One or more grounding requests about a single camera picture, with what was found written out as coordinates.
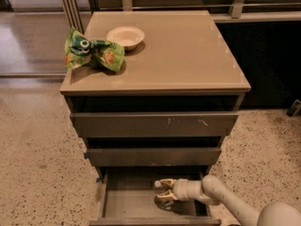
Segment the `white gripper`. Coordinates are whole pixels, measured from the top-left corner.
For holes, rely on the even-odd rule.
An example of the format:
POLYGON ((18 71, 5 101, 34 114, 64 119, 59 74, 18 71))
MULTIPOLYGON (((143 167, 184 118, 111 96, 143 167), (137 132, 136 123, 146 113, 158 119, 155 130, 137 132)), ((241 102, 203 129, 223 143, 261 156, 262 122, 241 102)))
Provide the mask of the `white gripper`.
POLYGON ((188 201, 188 180, 187 179, 161 179, 161 181, 166 188, 166 192, 156 195, 156 198, 159 202, 172 202, 172 201, 188 201))

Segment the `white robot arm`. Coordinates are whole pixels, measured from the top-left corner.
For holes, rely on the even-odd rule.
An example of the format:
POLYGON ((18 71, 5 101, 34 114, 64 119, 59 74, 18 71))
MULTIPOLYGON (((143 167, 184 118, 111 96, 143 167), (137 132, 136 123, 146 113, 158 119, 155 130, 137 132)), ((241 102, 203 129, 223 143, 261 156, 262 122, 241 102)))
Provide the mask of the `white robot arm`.
POLYGON ((213 175, 206 175, 198 181, 161 179, 154 183, 154 191, 161 202, 222 203, 242 226, 301 226, 301 213, 289 204, 270 202, 257 211, 213 175))

